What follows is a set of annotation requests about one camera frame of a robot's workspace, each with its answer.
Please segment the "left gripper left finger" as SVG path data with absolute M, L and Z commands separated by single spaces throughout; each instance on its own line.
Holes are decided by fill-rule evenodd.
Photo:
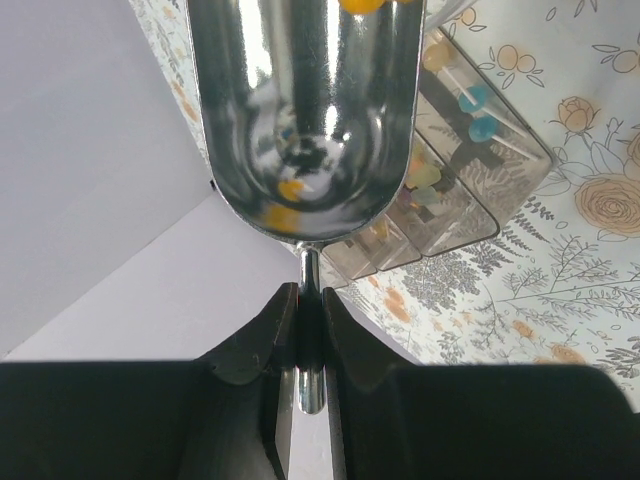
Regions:
M 176 361 L 5 362 L 5 479 L 283 479 L 298 288 Z

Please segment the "metal candy scoop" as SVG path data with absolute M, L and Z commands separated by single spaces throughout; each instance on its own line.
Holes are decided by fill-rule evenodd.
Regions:
M 320 254 L 369 227 L 404 182 L 425 3 L 190 1 L 186 17 L 215 187 L 299 253 L 298 397 L 316 414 Z

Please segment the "clear glass jar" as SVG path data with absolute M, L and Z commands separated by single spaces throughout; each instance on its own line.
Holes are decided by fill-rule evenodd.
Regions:
M 426 0 L 423 27 L 430 31 L 453 20 L 477 0 Z

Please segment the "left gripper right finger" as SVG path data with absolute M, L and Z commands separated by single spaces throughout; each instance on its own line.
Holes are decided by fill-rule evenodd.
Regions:
M 338 479 L 635 479 L 639 417 L 584 365 L 423 366 L 323 293 Z

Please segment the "clear compartment candy box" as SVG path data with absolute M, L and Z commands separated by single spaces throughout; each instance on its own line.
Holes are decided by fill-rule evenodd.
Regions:
M 335 288 L 496 237 L 553 160 L 453 39 L 427 33 L 413 153 L 402 190 L 372 227 L 326 248 Z

